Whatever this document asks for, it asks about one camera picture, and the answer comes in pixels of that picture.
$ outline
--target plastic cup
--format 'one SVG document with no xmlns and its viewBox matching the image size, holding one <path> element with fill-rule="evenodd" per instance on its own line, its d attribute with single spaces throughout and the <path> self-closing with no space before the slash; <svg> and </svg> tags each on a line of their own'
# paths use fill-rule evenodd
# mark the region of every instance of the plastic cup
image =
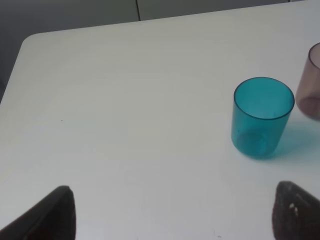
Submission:
<svg viewBox="0 0 320 240">
<path fill-rule="evenodd" d="M 273 78 L 254 77 L 235 89 L 233 100 L 234 146 L 252 157 L 271 154 L 295 105 L 290 88 Z"/>
<path fill-rule="evenodd" d="M 309 51 L 295 98 L 301 112 L 320 120 L 320 43 Z"/>
</svg>

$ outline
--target teal cup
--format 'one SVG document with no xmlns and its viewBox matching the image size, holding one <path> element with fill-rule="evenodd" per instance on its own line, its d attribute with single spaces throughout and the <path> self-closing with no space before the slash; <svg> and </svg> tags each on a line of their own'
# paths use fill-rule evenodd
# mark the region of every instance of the teal cup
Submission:
<svg viewBox="0 0 320 240">
<path fill-rule="evenodd" d="M 269 77 L 242 82 L 233 94 L 231 139 L 243 154 L 270 155 L 277 147 L 295 97 L 284 83 Z"/>
</svg>

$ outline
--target cup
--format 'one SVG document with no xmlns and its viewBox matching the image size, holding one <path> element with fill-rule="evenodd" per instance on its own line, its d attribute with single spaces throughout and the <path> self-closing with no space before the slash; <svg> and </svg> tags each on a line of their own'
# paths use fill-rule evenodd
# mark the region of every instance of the cup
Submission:
<svg viewBox="0 0 320 240">
<path fill-rule="evenodd" d="M 284 83 L 269 77 L 242 82 L 233 94 L 231 138 L 243 154 L 264 157 L 277 147 L 295 97 Z"/>
<path fill-rule="evenodd" d="M 320 120 L 320 43 L 309 51 L 295 98 L 301 112 Z"/>
</svg>

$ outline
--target table surface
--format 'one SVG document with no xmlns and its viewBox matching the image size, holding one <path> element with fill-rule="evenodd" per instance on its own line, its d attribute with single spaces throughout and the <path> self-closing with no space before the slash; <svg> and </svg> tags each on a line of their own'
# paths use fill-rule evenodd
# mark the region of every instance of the table surface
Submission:
<svg viewBox="0 0 320 240">
<path fill-rule="evenodd" d="M 320 1 L 27 38 L 0 105 L 0 228 L 59 185 L 77 240 L 271 240 L 279 181 L 320 197 L 320 123 L 294 108 L 271 159 L 232 145 L 233 92 L 296 91 Z"/>
</svg>

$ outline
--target cup rim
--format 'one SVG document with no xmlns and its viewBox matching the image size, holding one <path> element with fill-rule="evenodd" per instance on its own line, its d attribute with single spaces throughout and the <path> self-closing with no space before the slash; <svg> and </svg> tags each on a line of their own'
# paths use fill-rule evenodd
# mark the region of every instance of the cup rim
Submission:
<svg viewBox="0 0 320 240">
<path fill-rule="evenodd" d="M 313 46 L 310 48 L 309 53 L 308 53 L 308 59 L 309 59 L 310 63 L 311 63 L 314 67 L 316 67 L 318 70 L 320 70 L 320 66 L 317 66 L 317 65 L 311 60 L 311 52 L 312 52 L 312 50 L 313 50 L 317 45 L 319 45 L 319 44 L 320 44 L 320 42 L 318 42 L 317 44 L 313 45 Z"/>
<path fill-rule="evenodd" d="M 263 78 L 263 79 L 269 79 L 269 80 L 273 80 L 273 81 L 279 82 L 279 83 L 283 84 L 287 89 L 289 89 L 289 91 L 290 91 L 290 93 L 291 93 L 291 95 L 292 95 L 293 102 L 292 102 L 291 108 L 290 108 L 285 114 L 283 114 L 283 115 L 281 115 L 281 116 L 274 117 L 274 118 L 261 118 L 261 117 L 253 116 L 253 115 L 251 115 L 251 114 L 243 111 L 243 110 L 241 109 L 241 107 L 238 105 L 238 103 L 237 103 L 237 101 L 236 101 L 236 93 L 237 93 L 238 88 L 239 88 L 242 84 L 244 84 L 244 83 L 246 83 L 246 82 L 248 82 L 248 81 L 250 81 L 250 80 L 261 79 L 261 78 Z M 295 95 L 294 95 L 294 93 L 292 92 L 292 90 L 290 89 L 290 87 L 288 87 L 288 86 L 287 86 L 286 84 L 284 84 L 282 81 L 279 81 L 279 80 L 277 80 L 277 79 L 274 79 L 274 78 L 271 78 L 271 77 L 267 77 L 267 76 L 256 76 L 256 77 L 252 77 L 252 78 L 249 78 L 249 79 L 247 79 L 247 80 L 244 80 L 243 82 L 241 82 L 241 83 L 236 87 L 236 89 L 234 90 L 234 93 L 233 93 L 233 102 L 234 102 L 234 104 L 236 105 L 236 107 L 237 107 L 241 112 L 243 112 L 245 115 L 248 115 L 249 117 L 254 118 L 254 119 L 269 121 L 269 120 L 281 119 L 281 118 L 287 116 L 288 114 L 290 114 L 291 111 L 292 111 L 292 109 L 294 109 L 296 100 L 295 100 Z"/>
</svg>

